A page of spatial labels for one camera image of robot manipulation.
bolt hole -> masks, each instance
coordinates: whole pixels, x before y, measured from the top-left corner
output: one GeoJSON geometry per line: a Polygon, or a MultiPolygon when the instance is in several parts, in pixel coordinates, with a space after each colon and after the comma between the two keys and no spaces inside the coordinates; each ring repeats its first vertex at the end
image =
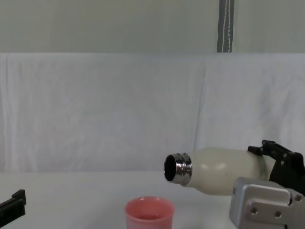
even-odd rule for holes
{"type": "Polygon", "coordinates": [[[296,195],[295,196],[295,200],[296,201],[301,201],[302,200],[302,196],[301,195],[296,195]]]}
{"type": "Polygon", "coordinates": [[[275,216],[276,218],[280,218],[280,217],[282,216],[282,213],[281,213],[280,211],[276,211],[275,214],[274,214],[274,216],[275,216]]]}
{"type": "Polygon", "coordinates": [[[254,207],[254,208],[251,208],[250,212],[251,212],[252,215],[255,215],[255,214],[257,214],[258,209],[255,208],[255,207],[254,207]]]}

plastic cup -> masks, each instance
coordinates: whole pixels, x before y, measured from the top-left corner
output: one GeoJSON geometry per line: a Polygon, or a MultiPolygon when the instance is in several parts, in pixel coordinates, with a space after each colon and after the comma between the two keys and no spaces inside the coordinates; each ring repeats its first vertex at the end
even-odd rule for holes
{"type": "Polygon", "coordinates": [[[125,207],[127,229],[172,229],[174,205],[160,197],[139,197],[125,207]]]}

wrinkled white fabric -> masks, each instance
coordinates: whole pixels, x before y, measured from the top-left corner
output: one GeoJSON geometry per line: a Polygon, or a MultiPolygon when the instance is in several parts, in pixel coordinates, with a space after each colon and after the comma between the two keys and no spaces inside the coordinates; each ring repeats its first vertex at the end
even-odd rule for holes
{"type": "Polygon", "coordinates": [[[161,170],[263,138],[305,152],[305,55],[1,54],[0,170],[161,170]]]}
{"type": "Polygon", "coordinates": [[[161,170],[193,150],[202,56],[3,54],[5,171],[161,170]]]}

white table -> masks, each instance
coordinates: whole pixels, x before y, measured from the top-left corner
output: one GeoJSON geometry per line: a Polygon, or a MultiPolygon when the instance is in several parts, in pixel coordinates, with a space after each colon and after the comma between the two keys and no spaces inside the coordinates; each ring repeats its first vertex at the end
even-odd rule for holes
{"type": "Polygon", "coordinates": [[[0,174],[0,201],[25,189],[26,215],[7,229],[124,229],[124,205],[139,196],[174,203],[173,229],[234,229],[230,197],[167,183],[161,172],[0,174]]]}

bottle opening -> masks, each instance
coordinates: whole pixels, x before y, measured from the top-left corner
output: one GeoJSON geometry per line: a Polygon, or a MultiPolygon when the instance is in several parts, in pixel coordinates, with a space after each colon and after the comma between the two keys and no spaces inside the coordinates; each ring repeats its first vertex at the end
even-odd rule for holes
{"type": "Polygon", "coordinates": [[[168,155],[164,163],[164,176],[168,182],[185,186],[192,176],[192,161],[186,153],[168,155]]]}
{"type": "Polygon", "coordinates": [[[176,159],[173,155],[168,155],[164,163],[164,176],[169,182],[173,181],[176,175],[176,159]]]}

